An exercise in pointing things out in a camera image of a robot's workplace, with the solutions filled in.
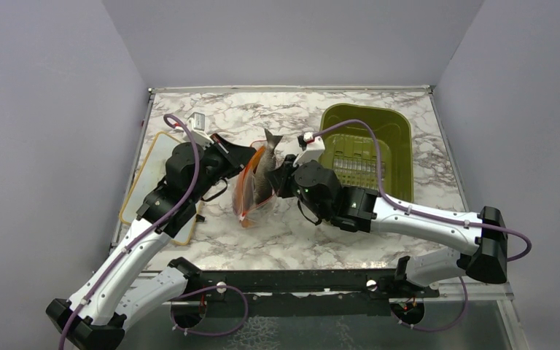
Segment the grey toy fish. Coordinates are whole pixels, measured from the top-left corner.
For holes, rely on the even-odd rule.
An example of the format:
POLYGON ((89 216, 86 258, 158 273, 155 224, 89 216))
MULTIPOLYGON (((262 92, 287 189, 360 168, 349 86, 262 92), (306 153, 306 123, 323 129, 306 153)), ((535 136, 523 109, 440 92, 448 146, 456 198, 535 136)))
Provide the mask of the grey toy fish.
POLYGON ((267 128, 265 150, 254 172, 254 202, 258 205, 268 200, 273 193, 267 174, 276 169, 276 147, 282 140, 282 135, 274 135, 267 128))

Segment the clear zip top bag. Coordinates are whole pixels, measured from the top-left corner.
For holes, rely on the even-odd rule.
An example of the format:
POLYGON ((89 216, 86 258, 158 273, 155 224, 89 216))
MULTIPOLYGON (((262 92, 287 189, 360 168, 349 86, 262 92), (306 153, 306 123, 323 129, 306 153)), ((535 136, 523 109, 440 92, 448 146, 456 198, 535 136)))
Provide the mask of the clear zip top bag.
POLYGON ((262 226, 273 211, 276 192, 265 175, 277 167, 275 151, 281 140, 282 136, 268 133, 267 140, 250 144, 255 153, 238 175, 232 194, 233 213, 243 228, 262 226))

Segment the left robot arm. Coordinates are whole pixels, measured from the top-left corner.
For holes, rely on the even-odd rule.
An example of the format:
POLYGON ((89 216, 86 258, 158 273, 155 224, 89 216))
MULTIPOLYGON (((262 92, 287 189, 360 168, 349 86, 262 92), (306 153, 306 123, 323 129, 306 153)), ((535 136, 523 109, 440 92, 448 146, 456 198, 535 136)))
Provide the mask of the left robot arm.
POLYGON ((184 142, 165 162, 165 176, 139 207, 129 231, 96 273, 67 299, 54 299, 46 314, 63 340, 78 349, 116 349, 126 331, 172 298, 195 297, 201 270, 180 257, 157 277, 131 289, 148 262, 187 224, 198 203, 218 182, 245 169, 253 147, 232 144, 218 134, 206 146, 184 142))

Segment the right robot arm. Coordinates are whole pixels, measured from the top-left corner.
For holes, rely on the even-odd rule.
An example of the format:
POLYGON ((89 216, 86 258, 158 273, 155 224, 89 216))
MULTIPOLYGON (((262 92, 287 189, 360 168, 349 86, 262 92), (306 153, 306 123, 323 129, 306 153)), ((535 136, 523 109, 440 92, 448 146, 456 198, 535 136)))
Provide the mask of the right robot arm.
POLYGON ((420 287, 457 276, 487 284, 508 280, 508 235, 499 209, 444 211, 382 197, 372 189, 343 186, 315 160, 296 166, 293 155, 267 174, 280 198, 297 198, 318 225, 348 232, 396 233, 443 245, 440 251, 399 260, 392 289, 408 297, 420 287))

